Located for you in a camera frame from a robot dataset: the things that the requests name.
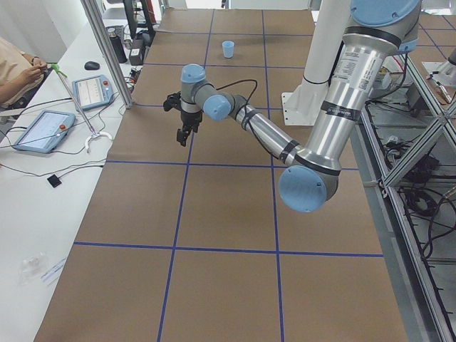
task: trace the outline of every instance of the blue tablet device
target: blue tablet device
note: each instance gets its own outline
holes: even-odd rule
[[[75,119],[72,113],[43,110],[12,147],[20,151],[50,153],[66,136]]]
[[[73,94],[84,110],[101,107],[113,100],[113,87],[104,75],[73,81]]]

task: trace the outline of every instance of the person's arm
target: person's arm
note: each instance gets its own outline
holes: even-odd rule
[[[29,53],[23,53],[22,56],[32,65],[32,66],[39,66],[42,71],[48,68],[48,64],[43,61],[41,58],[32,56]]]
[[[40,77],[41,69],[39,66],[31,66],[22,71],[15,79],[0,86],[0,103],[5,103],[21,91],[27,84],[33,83]]]

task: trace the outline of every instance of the black bottle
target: black bottle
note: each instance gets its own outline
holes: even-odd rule
[[[114,28],[108,28],[108,36],[111,44],[113,45],[115,55],[119,63],[125,63],[127,61],[127,56],[123,50],[122,41],[120,41],[119,36],[116,34]]]

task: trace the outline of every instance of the person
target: person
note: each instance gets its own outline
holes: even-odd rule
[[[43,83],[47,68],[39,57],[0,37],[0,108],[25,108]]]

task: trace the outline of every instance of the beige shirt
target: beige shirt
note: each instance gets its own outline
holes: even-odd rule
[[[13,44],[0,37],[0,86],[3,86],[6,82],[11,82],[19,76],[22,71],[31,67],[30,63],[23,56],[24,54],[24,52],[20,51]],[[27,84],[15,96],[5,103],[0,103],[0,106],[7,108],[9,105],[12,105],[21,98],[26,91],[35,88],[42,80],[43,76],[35,82]]]

